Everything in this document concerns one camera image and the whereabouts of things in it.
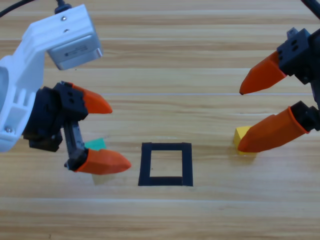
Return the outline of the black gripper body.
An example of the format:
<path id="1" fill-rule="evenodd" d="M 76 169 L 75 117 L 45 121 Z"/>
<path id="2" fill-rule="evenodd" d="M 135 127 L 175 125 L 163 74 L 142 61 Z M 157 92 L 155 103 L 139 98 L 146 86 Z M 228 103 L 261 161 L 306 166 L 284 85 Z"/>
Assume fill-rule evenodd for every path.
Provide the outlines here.
<path id="1" fill-rule="evenodd" d="M 68 157 L 85 161 L 88 151 L 81 135 L 79 121 L 88 115 L 84 94 L 70 83 L 59 82 L 53 88 L 43 87 L 36 93 L 34 106 L 22 133 L 30 148 L 56 152 L 64 130 Z"/>
<path id="2" fill-rule="evenodd" d="M 320 102 L 320 31 L 309 33 L 305 28 L 287 31 L 287 40 L 277 48 L 279 68 L 295 76 L 304 85 L 310 84 L 316 103 Z"/>

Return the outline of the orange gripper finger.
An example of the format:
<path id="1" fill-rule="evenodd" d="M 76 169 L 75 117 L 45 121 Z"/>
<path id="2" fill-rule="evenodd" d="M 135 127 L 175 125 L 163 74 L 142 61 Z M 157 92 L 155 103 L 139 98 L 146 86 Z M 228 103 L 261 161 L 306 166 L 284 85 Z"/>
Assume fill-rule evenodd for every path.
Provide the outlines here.
<path id="1" fill-rule="evenodd" d="M 279 54 L 275 51 L 251 68 L 240 86 L 239 93 L 245 95 L 271 88 L 286 77 L 280 70 Z"/>
<path id="2" fill-rule="evenodd" d="M 108 175 L 121 173 L 128 170 L 132 164 L 119 152 L 86 148 L 80 156 L 69 158 L 65 167 L 73 172 L 88 173 L 93 175 Z"/>
<path id="3" fill-rule="evenodd" d="M 259 153 L 283 146 L 312 130 L 319 130 L 319 110 L 302 101 L 273 114 L 249 128 L 237 149 Z"/>
<path id="4" fill-rule="evenodd" d="M 71 86 L 83 93 L 84 105 L 89 114 L 111 114 L 113 112 L 110 104 L 100 94 L 75 84 L 72 84 Z"/>

